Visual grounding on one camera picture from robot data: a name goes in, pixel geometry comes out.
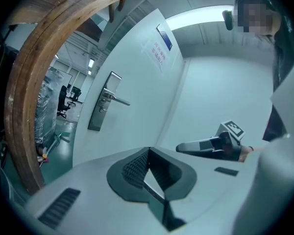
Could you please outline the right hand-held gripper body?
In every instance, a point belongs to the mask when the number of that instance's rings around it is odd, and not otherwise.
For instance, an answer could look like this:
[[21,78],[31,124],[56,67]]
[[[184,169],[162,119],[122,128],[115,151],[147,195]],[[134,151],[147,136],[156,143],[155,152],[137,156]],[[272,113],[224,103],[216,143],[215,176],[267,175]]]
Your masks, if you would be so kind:
[[238,161],[241,154],[241,139],[245,131],[234,121],[225,121],[219,125],[216,137],[220,138],[223,159]]

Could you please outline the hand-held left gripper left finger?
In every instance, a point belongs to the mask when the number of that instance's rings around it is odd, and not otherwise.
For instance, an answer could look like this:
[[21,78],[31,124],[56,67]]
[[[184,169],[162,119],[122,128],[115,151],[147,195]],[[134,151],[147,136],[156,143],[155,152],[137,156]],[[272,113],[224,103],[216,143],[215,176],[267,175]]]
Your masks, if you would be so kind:
[[122,178],[128,189],[142,189],[145,176],[149,170],[149,147],[122,159]]

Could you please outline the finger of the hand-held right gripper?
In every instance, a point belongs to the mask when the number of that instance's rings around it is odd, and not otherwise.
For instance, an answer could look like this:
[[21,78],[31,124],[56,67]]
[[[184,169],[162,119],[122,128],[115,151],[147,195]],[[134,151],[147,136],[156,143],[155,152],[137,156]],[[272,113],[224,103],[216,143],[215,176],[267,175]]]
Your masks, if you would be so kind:
[[213,146],[209,140],[185,142],[176,147],[176,152],[197,157],[208,157],[213,153]]

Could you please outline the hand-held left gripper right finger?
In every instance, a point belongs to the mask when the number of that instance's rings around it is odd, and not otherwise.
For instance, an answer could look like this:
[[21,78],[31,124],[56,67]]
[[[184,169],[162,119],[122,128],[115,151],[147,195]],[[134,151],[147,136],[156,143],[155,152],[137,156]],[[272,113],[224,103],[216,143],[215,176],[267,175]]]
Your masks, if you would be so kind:
[[155,147],[148,152],[149,169],[162,191],[183,191],[184,164]]

